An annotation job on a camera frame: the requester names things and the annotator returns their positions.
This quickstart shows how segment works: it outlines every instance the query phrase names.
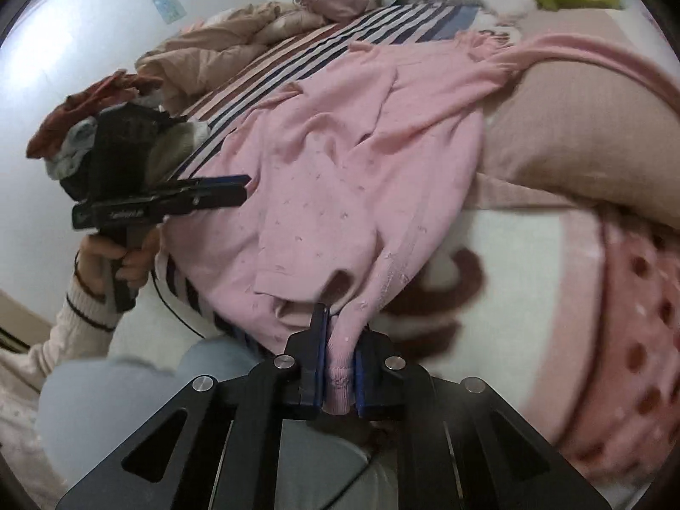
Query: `triangular cutout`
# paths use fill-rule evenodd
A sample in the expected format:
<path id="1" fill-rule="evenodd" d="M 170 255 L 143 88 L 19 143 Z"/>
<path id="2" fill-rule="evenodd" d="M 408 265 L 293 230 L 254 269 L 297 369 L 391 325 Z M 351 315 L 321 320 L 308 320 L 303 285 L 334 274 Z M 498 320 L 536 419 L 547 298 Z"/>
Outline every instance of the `triangular cutout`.
<path id="1" fill-rule="evenodd" d="M 163 479 L 173 450 L 186 422 L 186 410 L 178 410 L 123 460 L 123 469 L 152 484 Z"/>
<path id="2" fill-rule="evenodd" d="M 519 482 L 550 471 L 540 453 L 499 412 L 491 413 L 491 424 L 513 477 Z"/>

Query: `beige comforter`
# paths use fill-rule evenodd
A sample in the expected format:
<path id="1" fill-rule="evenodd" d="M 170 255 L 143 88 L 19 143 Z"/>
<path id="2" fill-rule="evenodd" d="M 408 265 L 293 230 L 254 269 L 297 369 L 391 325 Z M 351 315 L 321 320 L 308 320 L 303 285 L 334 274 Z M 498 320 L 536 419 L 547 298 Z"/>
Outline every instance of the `beige comforter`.
<path id="1" fill-rule="evenodd" d="M 163 79 L 163 107 L 176 115 L 225 84 L 268 47 L 325 23 L 295 4 L 249 5 L 166 40 L 140 57 L 135 67 L 139 74 Z"/>

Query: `sweater sleeve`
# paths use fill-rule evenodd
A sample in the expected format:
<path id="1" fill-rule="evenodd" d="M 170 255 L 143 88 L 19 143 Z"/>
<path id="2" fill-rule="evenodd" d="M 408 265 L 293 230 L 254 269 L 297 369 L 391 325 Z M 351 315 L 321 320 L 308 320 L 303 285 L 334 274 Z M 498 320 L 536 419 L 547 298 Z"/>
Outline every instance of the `sweater sleeve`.
<path id="1" fill-rule="evenodd" d="M 119 321 L 120 315 L 109 312 L 72 279 L 49 340 L 34 345 L 26 354 L 0 350 L 3 386 L 20 397 L 35 397 L 59 364 L 105 357 Z"/>

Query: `pink shirt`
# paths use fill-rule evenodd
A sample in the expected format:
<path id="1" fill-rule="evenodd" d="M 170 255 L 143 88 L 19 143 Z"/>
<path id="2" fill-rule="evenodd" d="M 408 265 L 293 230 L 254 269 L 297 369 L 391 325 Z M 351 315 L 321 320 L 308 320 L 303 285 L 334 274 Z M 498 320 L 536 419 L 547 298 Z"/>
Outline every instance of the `pink shirt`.
<path id="1" fill-rule="evenodd" d="M 361 330 L 460 211 L 482 143 L 478 104 L 546 59 L 620 71 L 680 111 L 680 91 L 654 64 L 590 37 L 358 42 L 242 117 L 201 175 L 248 174 L 248 201 L 170 219 L 167 250 L 222 317 L 271 351 L 309 325 L 313 303 L 331 305 L 326 406 L 348 411 Z"/>

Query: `person's leg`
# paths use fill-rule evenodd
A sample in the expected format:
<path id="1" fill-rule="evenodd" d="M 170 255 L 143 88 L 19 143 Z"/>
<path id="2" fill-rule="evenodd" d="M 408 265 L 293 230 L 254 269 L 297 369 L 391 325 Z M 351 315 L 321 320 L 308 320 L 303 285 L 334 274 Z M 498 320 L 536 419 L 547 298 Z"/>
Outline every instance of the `person's leg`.
<path id="1" fill-rule="evenodd" d="M 45 452 L 73 485 L 193 378 L 209 374 L 229 380 L 247 374 L 256 363 L 243 347 L 222 338 L 192 347 L 177 374 L 116 361 L 63 364 L 40 399 L 37 427 Z M 278 510 L 323 507 L 366 462 L 355 445 L 304 422 L 284 422 L 280 455 Z M 393 467 L 374 462 L 334 510 L 392 509 L 396 498 Z"/>

